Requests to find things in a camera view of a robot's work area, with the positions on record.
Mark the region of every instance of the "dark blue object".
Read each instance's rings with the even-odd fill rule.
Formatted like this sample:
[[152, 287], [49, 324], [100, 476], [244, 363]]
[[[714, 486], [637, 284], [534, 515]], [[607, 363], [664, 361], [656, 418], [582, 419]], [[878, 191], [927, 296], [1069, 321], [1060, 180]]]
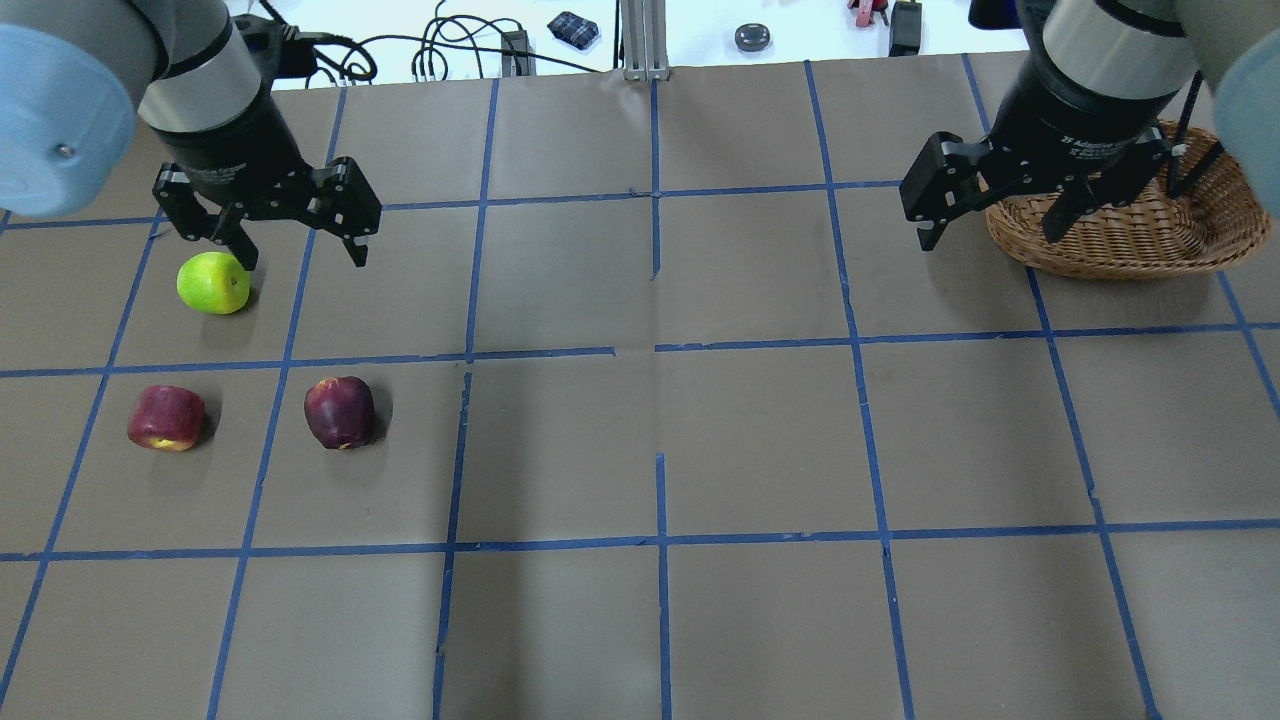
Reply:
[[600, 35], [600, 26], [568, 10], [556, 15], [556, 19], [547, 23], [547, 28], [557, 40], [563, 40], [579, 50], [585, 50]]
[[769, 46], [769, 28], [760, 23], [746, 23], [733, 33], [733, 42], [742, 53], [759, 53]]

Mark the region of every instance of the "green apple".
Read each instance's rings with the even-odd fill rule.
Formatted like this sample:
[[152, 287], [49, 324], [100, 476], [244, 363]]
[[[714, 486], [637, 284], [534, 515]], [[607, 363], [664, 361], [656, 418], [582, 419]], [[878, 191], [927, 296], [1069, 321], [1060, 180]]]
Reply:
[[178, 269], [178, 297], [188, 307], [229, 315], [248, 302], [248, 272], [228, 252], [201, 252]]

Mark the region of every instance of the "basket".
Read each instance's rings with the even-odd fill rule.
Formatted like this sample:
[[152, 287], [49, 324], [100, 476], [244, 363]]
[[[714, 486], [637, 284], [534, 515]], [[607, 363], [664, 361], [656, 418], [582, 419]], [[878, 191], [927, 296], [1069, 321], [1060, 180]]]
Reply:
[[[1166, 136], [1175, 123], [1164, 123]], [[1187, 135], [1184, 168], [1194, 167], [1217, 138], [1201, 128]], [[1011, 197], [987, 209], [987, 228], [1019, 263], [1073, 278], [1156, 279], [1211, 273], [1244, 261], [1271, 234], [1240, 165], [1221, 155], [1178, 199], [1165, 192], [1165, 172], [1126, 208], [1105, 205], [1057, 243], [1044, 240], [1041, 218], [1057, 193]]]

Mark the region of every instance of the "dark red apple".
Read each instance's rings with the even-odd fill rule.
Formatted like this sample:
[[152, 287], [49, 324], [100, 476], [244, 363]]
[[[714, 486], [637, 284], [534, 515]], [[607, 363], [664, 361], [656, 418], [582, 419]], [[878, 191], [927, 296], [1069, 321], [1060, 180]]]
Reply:
[[191, 450], [205, 427], [205, 401], [187, 388], [151, 386], [129, 414], [129, 439], [152, 450]]
[[329, 450], [351, 450], [374, 441], [374, 393], [356, 377], [325, 378], [302, 400], [307, 427]]

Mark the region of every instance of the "white floor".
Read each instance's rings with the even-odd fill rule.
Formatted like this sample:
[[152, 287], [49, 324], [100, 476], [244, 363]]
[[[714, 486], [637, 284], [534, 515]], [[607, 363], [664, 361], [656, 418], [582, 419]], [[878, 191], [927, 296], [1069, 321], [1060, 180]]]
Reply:
[[[1021, 31], [979, 31], [966, 20], [969, 0], [924, 0], [924, 38], [922, 54], [992, 53], [1025, 50]], [[247, 9], [266, 14], [253, 0], [227, 0], [232, 13]], [[348, 0], [275, 0], [276, 10], [303, 32], [333, 32], [355, 40], [383, 33], [420, 35], [431, 19], [435, 4], [430, 0], [370, 0], [358, 9]], [[442, 15], [474, 14], [488, 19], [515, 18], [530, 31], [534, 51], [591, 68], [612, 67], [613, 0], [448, 0]], [[562, 10], [570, 10], [600, 26], [600, 38], [586, 50], [552, 37], [547, 29]], [[773, 45], [762, 53], [745, 54], [733, 45], [733, 31], [742, 23], [756, 22], [769, 27]], [[448, 31], [457, 36], [458, 31]], [[796, 60], [832, 60], [840, 58], [877, 58], [888, 53], [888, 28], [877, 18], [868, 28], [854, 24], [854, 10], [845, 0], [668, 0], [667, 51], [672, 65], [739, 65], [751, 63], [788, 63]], [[481, 45], [497, 47], [490, 35], [479, 37]], [[407, 41], [388, 40], [370, 46], [379, 64], [375, 82], [412, 82], [410, 58], [417, 46]], [[475, 55], [448, 50], [449, 78], [477, 77]], [[485, 77], [497, 76], [499, 56], [483, 56]], [[539, 60], [538, 74], [577, 72], [572, 68]], [[326, 82], [317, 78], [320, 83]], [[276, 87], [301, 87], [301, 81], [280, 81]]]

